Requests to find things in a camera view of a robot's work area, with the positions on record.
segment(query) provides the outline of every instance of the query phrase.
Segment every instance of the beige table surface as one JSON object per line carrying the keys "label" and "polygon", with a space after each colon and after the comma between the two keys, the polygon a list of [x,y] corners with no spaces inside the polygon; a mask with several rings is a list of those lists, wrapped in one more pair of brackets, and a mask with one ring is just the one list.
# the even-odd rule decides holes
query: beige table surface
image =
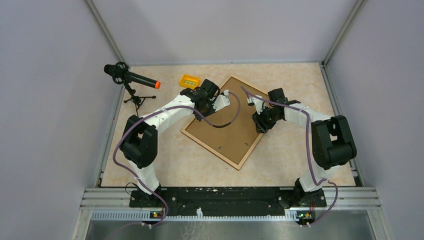
{"label": "beige table surface", "polygon": [[[324,114],[334,114],[318,63],[140,66],[132,67],[131,72],[161,81],[160,89],[131,85],[139,96],[157,96],[144,102],[140,115],[151,113],[174,99],[183,89],[179,86],[183,74],[209,79],[217,85],[234,76],[265,91],[283,88],[289,100],[298,100]],[[103,187],[122,187],[136,182],[129,172],[112,161],[127,119],[135,113],[132,102],[122,103],[101,183]],[[237,171],[180,132],[192,118],[181,119],[158,137],[158,154],[153,164],[164,187],[293,186],[308,170],[305,130],[294,123],[277,122]],[[117,160],[130,166],[120,150]],[[339,186],[355,185],[349,164],[342,166],[331,180]]]}

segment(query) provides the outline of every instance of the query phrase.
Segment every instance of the wooden tabletop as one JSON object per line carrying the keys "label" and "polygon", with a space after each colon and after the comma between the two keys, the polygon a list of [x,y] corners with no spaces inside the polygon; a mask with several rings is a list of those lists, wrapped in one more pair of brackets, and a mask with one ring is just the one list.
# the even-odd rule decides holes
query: wooden tabletop
{"label": "wooden tabletop", "polygon": [[[298,100],[327,115],[334,114],[318,63],[139,66],[132,67],[131,72],[161,81],[160,89],[131,85],[136,95],[157,96],[144,102],[140,115],[173,100],[183,89],[179,86],[183,74],[209,79],[217,85],[237,76],[265,91],[283,88],[289,100]],[[123,98],[128,99],[129,94],[125,92]],[[122,103],[101,183],[103,187],[122,187],[136,182],[129,172],[112,161],[127,119],[134,114],[132,102]],[[294,123],[277,122],[237,171],[180,132],[192,118],[181,119],[158,138],[158,154],[153,164],[164,187],[293,186],[295,180],[308,171],[305,130]],[[120,150],[117,160],[130,166]],[[342,166],[330,180],[339,186],[355,185],[349,164]]]}

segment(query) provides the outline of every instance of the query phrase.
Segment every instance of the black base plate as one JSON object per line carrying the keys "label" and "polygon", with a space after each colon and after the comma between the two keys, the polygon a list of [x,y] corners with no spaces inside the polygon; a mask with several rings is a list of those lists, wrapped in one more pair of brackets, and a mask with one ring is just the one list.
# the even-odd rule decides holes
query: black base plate
{"label": "black base plate", "polygon": [[[159,187],[156,191],[168,204],[168,216],[283,216],[284,208],[299,206],[292,187]],[[321,191],[313,198],[315,207],[326,207]],[[138,190],[131,192],[130,208],[156,207],[163,203]]]}

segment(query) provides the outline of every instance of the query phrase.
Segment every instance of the wooden frame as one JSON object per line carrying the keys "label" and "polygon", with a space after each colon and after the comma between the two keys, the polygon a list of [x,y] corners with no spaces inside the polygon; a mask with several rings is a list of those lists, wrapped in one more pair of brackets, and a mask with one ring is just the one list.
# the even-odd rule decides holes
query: wooden frame
{"label": "wooden frame", "polygon": [[[226,81],[224,81],[223,83],[221,83],[219,85],[219,88],[222,89],[223,86],[225,84],[227,84],[229,82],[229,80],[231,79],[235,79],[237,81],[240,81],[242,84],[245,84],[253,89],[255,89],[256,91],[260,92],[260,94],[262,94],[262,96],[264,98],[268,98],[268,94],[256,87],[253,86],[252,84],[241,80],[239,77],[236,77],[234,75],[232,75],[231,77],[229,77]],[[238,96],[240,98],[241,103],[241,107],[243,108],[252,108],[251,106],[248,106],[247,104],[243,104],[242,98],[246,98],[244,95],[243,96]],[[242,157],[241,161],[236,164],[234,161],[230,160],[229,158],[225,157],[224,155],[222,155],[220,152],[218,152],[216,149],[212,148],[211,146],[209,146],[208,144],[206,144],[205,142],[203,142],[202,140],[198,139],[196,136],[194,136],[193,134],[191,134],[190,132],[187,131],[187,128],[191,126],[191,124],[196,120],[195,117],[193,117],[193,119],[186,124],[182,130],[181,133],[184,134],[185,136],[189,137],[190,139],[192,139],[194,142],[196,142],[197,144],[199,144],[200,146],[204,147],[206,150],[208,150],[209,152],[211,152],[212,154],[214,154],[215,156],[217,156],[218,158],[222,159],[224,162],[226,162],[227,164],[229,164],[230,166],[232,166],[233,168],[240,170],[243,166],[243,164],[246,162],[246,160],[248,159],[249,155],[252,153],[253,149],[256,147],[256,145],[258,144],[259,140],[262,138],[262,136],[264,135],[263,133],[258,133],[258,136],[256,137],[256,139],[254,140],[254,142],[250,145],[249,149],[245,152],[244,156]]]}

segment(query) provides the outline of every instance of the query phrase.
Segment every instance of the metal frame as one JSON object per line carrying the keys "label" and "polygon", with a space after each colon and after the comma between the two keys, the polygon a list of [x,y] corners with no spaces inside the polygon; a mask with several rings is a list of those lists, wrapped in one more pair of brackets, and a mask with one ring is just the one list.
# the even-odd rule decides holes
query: metal frame
{"label": "metal frame", "polygon": [[[106,42],[108,43],[115,57],[120,61],[124,61],[124,58],[121,52],[119,51],[118,46],[116,45],[114,39],[112,38],[112,35],[108,31],[93,1],[84,0],[84,2],[87,5],[88,9],[90,10],[94,18],[94,21],[99,27],[101,33],[103,34],[103,37],[105,38]],[[336,52],[336,50],[342,43],[347,32],[349,31],[355,17],[358,15],[359,11],[364,6],[365,2],[366,0],[358,0],[356,2],[346,22],[344,23],[340,33],[338,34],[336,40],[332,44],[328,54],[326,55],[325,59],[320,64],[321,73],[324,78],[325,86],[328,91],[331,105],[333,107],[334,113],[337,115],[341,114],[342,110],[340,108],[339,101],[334,91],[331,78],[328,74],[327,66],[329,62],[331,61],[334,53]],[[100,184],[102,173],[106,166],[108,154],[111,147],[110,145],[113,138],[113,133],[115,131],[116,120],[118,118],[123,95],[124,95],[124,90],[121,89],[119,97],[116,100],[115,112],[113,115],[113,119],[115,120],[112,120],[109,132],[106,137],[107,139],[104,143],[105,147],[104,147],[104,151],[102,155],[102,164],[100,167],[100,171],[98,173],[99,177],[97,178],[97,181],[96,181],[96,185],[95,185],[96,187]],[[355,177],[355,179],[360,179],[361,171],[358,164],[356,163],[355,159],[351,160],[350,162],[351,162],[351,169],[354,173],[353,175],[357,176]],[[327,205],[329,206],[335,197],[335,189],[332,187],[324,187],[323,190],[325,194],[325,200],[327,201]],[[375,238],[377,240],[393,239],[389,225],[387,224],[386,219],[384,217],[383,210],[382,210],[376,189],[374,187],[339,187],[338,190],[339,190],[338,199],[333,208],[334,210],[341,210],[341,211],[365,210],[368,213],[370,224],[374,231]],[[139,217],[138,220],[152,220],[148,218],[145,212],[143,212],[146,209],[140,210],[140,209],[130,208],[129,203],[130,203],[130,196],[125,192],[124,188],[87,188],[85,190],[85,193],[81,201],[72,239],[84,240],[86,238],[87,231],[89,230],[90,220],[93,215],[97,217],[102,216],[104,220],[106,219],[116,220],[117,216],[122,217],[123,216],[122,214],[125,214],[125,213],[130,213],[130,214],[138,213],[139,214],[137,215]],[[325,210],[325,209],[326,207],[317,208],[317,210]],[[259,220],[260,221],[293,220],[291,218],[293,215],[291,214],[295,213],[296,211],[305,211],[305,210],[308,210],[308,209],[303,207],[293,207],[287,210],[288,216],[287,215],[278,216],[279,218],[264,216],[264,217],[260,217]],[[130,215],[130,216],[132,217],[127,217],[125,219],[128,221],[134,221],[134,215]],[[187,221],[187,220],[188,219],[186,217],[181,217],[181,218],[171,217],[170,219],[166,221]],[[193,216],[192,218],[190,218],[190,220],[192,221],[220,221],[220,220],[228,221],[231,219],[225,218],[225,217],[207,218],[198,213],[197,216]],[[258,219],[244,218],[244,221],[258,221]]]}

